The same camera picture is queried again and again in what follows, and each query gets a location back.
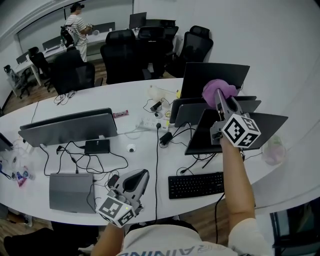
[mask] man with backpack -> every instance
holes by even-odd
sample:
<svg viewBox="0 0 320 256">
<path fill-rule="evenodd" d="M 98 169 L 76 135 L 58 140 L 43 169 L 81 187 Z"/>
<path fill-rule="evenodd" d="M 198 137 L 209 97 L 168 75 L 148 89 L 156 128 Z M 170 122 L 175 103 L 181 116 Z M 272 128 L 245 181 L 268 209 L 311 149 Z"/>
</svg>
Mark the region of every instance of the man with backpack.
<svg viewBox="0 0 320 256">
<path fill-rule="evenodd" d="M 80 51 L 82 60 L 87 62 L 88 40 L 86 35 L 92 30 L 92 26 L 86 26 L 82 17 L 79 16 L 84 7 L 83 4 L 74 3 L 70 8 L 71 15 L 66 19 L 64 25 L 70 28 L 74 46 Z"/>
</svg>

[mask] keyboard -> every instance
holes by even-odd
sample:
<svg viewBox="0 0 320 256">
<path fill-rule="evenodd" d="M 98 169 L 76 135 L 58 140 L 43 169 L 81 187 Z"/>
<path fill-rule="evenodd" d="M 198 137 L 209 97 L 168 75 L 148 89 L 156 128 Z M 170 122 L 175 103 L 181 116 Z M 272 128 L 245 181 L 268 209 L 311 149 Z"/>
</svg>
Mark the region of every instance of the keyboard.
<svg viewBox="0 0 320 256">
<path fill-rule="evenodd" d="M 169 176 L 169 199 L 195 198 L 225 192 L 224 173 Z"/>
</svg>

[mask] curved desk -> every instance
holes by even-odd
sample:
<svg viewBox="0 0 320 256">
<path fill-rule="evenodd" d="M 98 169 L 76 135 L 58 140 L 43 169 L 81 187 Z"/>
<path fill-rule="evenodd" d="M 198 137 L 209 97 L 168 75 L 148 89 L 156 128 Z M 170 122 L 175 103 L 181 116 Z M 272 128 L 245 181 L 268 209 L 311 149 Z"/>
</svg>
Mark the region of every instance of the curved desk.
<svg viewBox="0 0 320 256">
<path fill-rule="evenodd" d="M 132 131 L 135 125 L 142 116 L 152 116 L 153 114 L 143 110 L 143 106 L 150 98 L 148 96 L 148 88 L 150 85 L 175 92 L 181 89 L 183 79 L 159 79 L 126 82 L 112 84 L 107 86 L 95 87 L 86 90 L 81 90 L 71 98 L 66 105 L 57 106 L 54 104 L 54 98 L 42 100 L 38 103 L 28 105 L 18 109 L 10 114 L 0 118 L 0 132 L 11 142 L 19 138 L 18 131 L 21 125 L 29 124 L 33 118 L 33 122 L 59 117 L 67 114 L 111 108 L 113 112 L 129 111 L 129 116 L 116 118 L 116 126 L 118 133 Z M 171 102 L 175 99 L 174 93 L 168 93 L 166 99 Z M 151 107 L 154 103 L 149 102 L 147 107 Z M 170 128 L 170 131 L 175 131 L 176 128 Z M 184 132 L 177 136 L 174 142 L 188 143 L 190 134 Z M 18 140 L 14 144 L 21 145 L 22 141 Z M 127 152 L 127 145 L 135 144 L 136 152 Z M 84 142 L 77 142 L 77 145 L 82 146 Z M 155 219 L 155 179 L 156 179 L 156 146 L 157 133 L 156 131 L 143 131 L 131 134 L 122 134 L 113 137 L 110 140 L 110 150 L 112 153 L 124 156 L 129 167 L 119 170 L 120 175 L 137 169 L 149 170 L 150 179 L 145 191 L 141 197 L 141 203 L 144 210 L 133 218 L 131 223 L 146 222 Z M 59 169 L 60 154 L 56 154 L 58 145 L 48 146 L 45 150 L 49 153 L 49 161 L 46 167 L 46 174 L 56 173 Z M 83 150 L 77 149 L 75 146 L 68 146 L 68 150 L 72 153 L 83 153 Z M 158 219 L 171 217 L 174 215 L 186 213 L 216 202 L 221 194 L 209 195 L 203 197 L 175 199 L 170 200 L 168 195 L 168 176 L 175 176 L 176 171 L 180 167 L 190 166 L 195 159 L 192 156 L 184 155 L 185 146 L 182 144 L 173 144 L 167 148 L 159 149 L 159 164 L 158 164 Z M 246 157 L 254 156 L 260 153 L 260 150 L 252 150 L 246 152 Z M 17 166 L 27 165 L 35 174 L 35 180 L 27 180 L 26 183 L 19 188 L 14 180 L 8 180 L 4 175 L 0 175 L 0 203 L 15 209 L 19 212 L 61 223 L 79 224 L 79 225 L 106 225 L 107 222 L 99 214 L 82 214 L 69 213 L 49 208 L 49 177 L 44 176 L 44 166 L 47 160 L 46 154 L 40 149 L 35 148 L 32 153 L 25 153 L 22 149 L 15 149 L 10 152 L 2 152 L 1 155 L 9 161 L 9 164 L 4 160 L 4 171 L 10 173 L 12 170 L 12 160 L 15 156 L 18 157 Z M 115 168 L 126 166 L 125 161 L 111 154 L 100 154 L 99 159 L 105 171 L 110 171 Z M 88 160 L 79 161 L 79 165 L 84 166 Z M 100 170 L 99 163 L 96 160 L 91 160 L 91 167 Z M 192 168 L 194 174 L 221 172 L 223 169 L 222 156 L 215 157 L 206 168 L 201 167 L 204 162 L 198 161 Z M 245 161 L 246 171 L 253 184 L 260 180 L 274 169 L 261 160 L 259 156 L 251 157 Z M 61 161 L 61 173 L 75 173 L 75 164 L 71 161 L 68 154 L 63 154 Z M 96 180 L 100 180 L 104 174 L 95 174 Z M 104 180 L 97 184 L 104 185 L 108 180 L 108 174 Z M 93 186 L 95 198 L 103 197 L 107 190 L 103 186 Z"/>
</svg>

